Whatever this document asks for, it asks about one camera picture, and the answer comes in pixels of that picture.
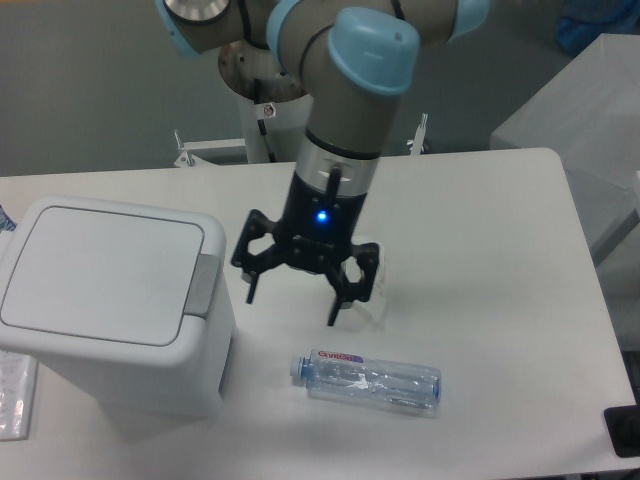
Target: white table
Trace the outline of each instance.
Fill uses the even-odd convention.
[[[0,178],[16,221],[71,194],[213,214],[228,256],[251,208],[279,218],[293,165]],[[387,250],[384,331],[338,318],[286,267],[255,302],[225,265],[238,336],[215,420],[100,406],[47,368],[31,437],[0,444],[12,479],[496,479],[640,466],[602,411],[633,403],[562,165],[548,150],[381,162],[358,232]],[[289,362],[313,347],[439,367],[437,418],[310,399]]]

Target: plastic water bottle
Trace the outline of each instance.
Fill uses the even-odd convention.
[[[310,393],[420,409],[435,409],[440,401],[440,370],[422,365],[312,350],[309,358],[293,358],[291,376]]]

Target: bottle cap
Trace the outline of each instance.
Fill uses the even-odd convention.
[[[302,360],[302,357],[293,357],[291,359],[291,368],[289,370],[289,373],[294,380],[299,380],[302,378]]]

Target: black object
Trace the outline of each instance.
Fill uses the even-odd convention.
[[[604,411],[609,436],[616,455],[622,458],[640,456],[640,407],[612,407]]]
[[[334,167],[326,192],[320,192],[294,173],[282,219],[273,222],[259,210],[249,213],[231,257],[231,264],[242,268],[250,283],[247,303],[253,301],[260,275],[283,263],[327,277],[336,292],[329,326],[333,326],[341,308],[356,300],[369,301],[380,249],[376,243],[351,243],[366,194],[338,197],[341,177],[340,168]],[[273,235],[274,244],[257,255],[251,254],[249,243],[266,234]],[[349,281],[342,266],[349,257],[356,259],[361,270],[357,282]]]

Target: blue plastic bag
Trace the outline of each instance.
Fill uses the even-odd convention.
[[[2,205],[0,205],[0,230],[15,230],[16,224],[9,218],[9,216],[4,213],[2,209]]]
[[[567,0],[556,24],[556,41],[578,55],[602,33],[630,33],[640,18],[640,0]]]

